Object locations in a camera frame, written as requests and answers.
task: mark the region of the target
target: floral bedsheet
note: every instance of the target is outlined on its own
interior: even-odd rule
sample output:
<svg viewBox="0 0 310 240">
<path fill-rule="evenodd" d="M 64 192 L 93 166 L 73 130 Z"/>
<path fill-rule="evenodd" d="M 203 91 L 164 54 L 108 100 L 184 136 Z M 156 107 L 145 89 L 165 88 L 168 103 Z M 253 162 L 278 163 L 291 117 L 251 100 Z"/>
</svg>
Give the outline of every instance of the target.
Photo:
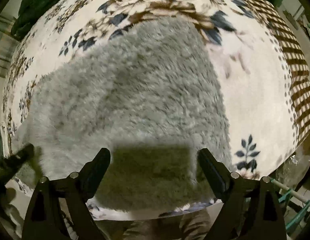
<svg viewBox="0 0 310 240">
<path fill-rule="evenodd" d="M 12 154 L 11 138 L 27 117 L 42 76 L 122 35 L 134 24 L 177 15 L 195 25 L 216 70 L 238 172 L 259 179 L 275 170 L 310 132 L 310 82 L 297 39 L 265 0 L 60 0 L 14 53 L 2 109 L 5 156 Z M 16 181 L 31 195 L 26 185 Z M 212 203 L 138 218 L 182 214 Z M 93 202 L 88 207 L 96 220 L 134 216 Z"/>
</svg>

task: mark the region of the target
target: silver rivet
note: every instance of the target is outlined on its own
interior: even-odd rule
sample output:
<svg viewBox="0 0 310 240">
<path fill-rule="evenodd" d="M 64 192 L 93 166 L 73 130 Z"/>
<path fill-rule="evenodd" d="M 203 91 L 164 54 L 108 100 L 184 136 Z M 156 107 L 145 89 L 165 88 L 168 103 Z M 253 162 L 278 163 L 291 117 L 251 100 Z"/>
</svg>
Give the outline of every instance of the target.
<svg viewBox="0 0 310 240">
<path fill-rule="evenodd" d="M 270 179 L 269 179 L 268 177 L 263 177 L 263 181 L 264 181 L 265 183 L 269 183 L 269 182 L 270 182 Z"/>
<path fill-rule="evenodd" d="M 77 178 L 78 176 L 79 176 L 79 173 L 76 172 L 76 171 L 74 171 L 74 172 L 72 172 L 72 173 L 70 174 L 70 177 L 71 177 L 72 179 L 75 179 L 75 178 Z"/>
<path fill-rule="evenodd" d="M 46 181 L 47 181 L 47 177 L 42 177 L 42 178 L 39 180 L 40 183 L 45 183 Z"/>
<path fill-rule="evenodd" d="M 234 179 L 238 179 L 239 178 L 239 174 L 237 172 L 232 172 L 231 173 L 231 177 Z"/>
</svg>

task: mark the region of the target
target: bed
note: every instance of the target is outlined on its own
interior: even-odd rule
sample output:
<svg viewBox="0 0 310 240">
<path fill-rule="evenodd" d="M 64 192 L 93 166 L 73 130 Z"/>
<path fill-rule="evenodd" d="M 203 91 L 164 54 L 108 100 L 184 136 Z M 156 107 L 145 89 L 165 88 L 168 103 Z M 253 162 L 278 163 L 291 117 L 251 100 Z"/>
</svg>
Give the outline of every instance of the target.
<svg viewBox="0 0 310 240">
<path fill-rule="evenodd" d="M 134 24 L 177 15 L 192 22 L 205 41 L 223 94 L 236 171 L 260 179 L 278 168 L 310 134 L 310 82 L 296 37 L 265 0 L 60 0 L 14 52 L 2 109 L 5 157 L 13 154 L 11 141 L 42 76 Z M 95 220 L 134 220 L 180 215 L 218 201 L 137 213 L 109 209 L 94 199 L 87 205 Z"/>
</svg>

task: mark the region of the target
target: gray fur cloth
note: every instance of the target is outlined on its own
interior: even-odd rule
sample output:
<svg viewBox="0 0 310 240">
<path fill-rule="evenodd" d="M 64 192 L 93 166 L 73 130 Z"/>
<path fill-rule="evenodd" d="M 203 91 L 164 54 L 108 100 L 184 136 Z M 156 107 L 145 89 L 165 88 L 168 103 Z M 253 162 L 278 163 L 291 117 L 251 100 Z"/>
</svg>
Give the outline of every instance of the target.
<svg viewBox="0 0 310 240">
<path fill-rule="evenodd" d="M 111 164 L 95 195 L 116 210 L 174 209 L 212 198 L 196 161 L 207 147 L 230 170 L 228 120 L 194 25 L 164 17 L 134 26 L 45 76 L 13 139 L 36 156 L 18 177 L 67 177 L 102 147 Z"/>
</svg>

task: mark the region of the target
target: tile floor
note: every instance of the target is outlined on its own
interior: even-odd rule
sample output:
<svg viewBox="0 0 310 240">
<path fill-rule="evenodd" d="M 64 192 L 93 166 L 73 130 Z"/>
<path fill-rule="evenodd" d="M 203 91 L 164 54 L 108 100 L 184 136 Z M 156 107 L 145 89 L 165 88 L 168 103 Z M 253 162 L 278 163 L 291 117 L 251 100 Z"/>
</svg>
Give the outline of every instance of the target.
<svg viewBox="0 0 310 240">
<path fill-rule="evenodd" d="M 288 26 L 293 30 L 295 36 L 297 37 L 297 39 L 298 39 L 298 41 L 299 41 L 299 43 L 301 45 L 301 48 L 302 48 L 302 50 L 303 50 L 303 52 L 305 54 L 306 61 L 308 62 L 308 67 L 310 69 L 310 42 L 308 41 L 307 36 L 305 35 L 305 33 L 303 32 L 303 30 L 301 28 L 296 30 L 292 26 L 292 24 L 286 19 L 286 17 L 284 16 L 284 14 L 282 12 L 284 9 L 285 9 L 284 7 L 280 7 L 278 9 L 278 12 L 279 12 L 280 16 L 287 22 Z M 15 188 L 17 190 L 16 198 L 12 201 L 12 204 L 17 207 L 17 209 L 20 212 L 21 217 L 24 218 L 25 215 L 26 215 L 27 206 L 29 204 L 30 198 L 26 197 L 23 193 L 20 193 L 18 191 L 18 185 L 14 181 L 10 181 L 7 184 L 7 187 L 13 187 L 13 188 Z M 307 187 L 302 187 L 299 190 L 299 193 L 301 195 L 304 195 L 305 198 L 310 199 L 310 189 L 308 189 Z M 294 199 L 293 201 L 296 204 L 302 206 L 302 203 L 299 200 Z M 207 211 L 210 213 L 210 215 L 211 215 L 213 220 L 216 219 L 216 217 L 217 217 L 221 207 L 222 207 L 222 205 L 219 204 L 219 205 L 214 205 L 212 207 L 207 208 Z M 289 209 L 287 211 L 287 213 L 285 214 L 285 221 L 288 222 L 295 215 L 296 215 L 296 213 L 292 209 Z M 300 227 L 297 227 L 296 231 L 293 233 L 292 239 L 294 239 L 294 237 L 299 233 L 299 231 L 301 230 L 303 225 L 304 225 L 304 222 L 301 222 L 300 223 Z"/>
</svg>

